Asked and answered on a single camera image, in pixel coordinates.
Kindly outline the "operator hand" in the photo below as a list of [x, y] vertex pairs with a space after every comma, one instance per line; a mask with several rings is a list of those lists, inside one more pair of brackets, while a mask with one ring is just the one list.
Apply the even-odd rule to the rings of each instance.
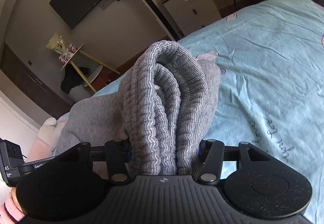
[[1, 224], [15, 224], [21, 221], [25, 214], [16, 197], [16, 188], [12, 188], [4, 203], [1, 205]]

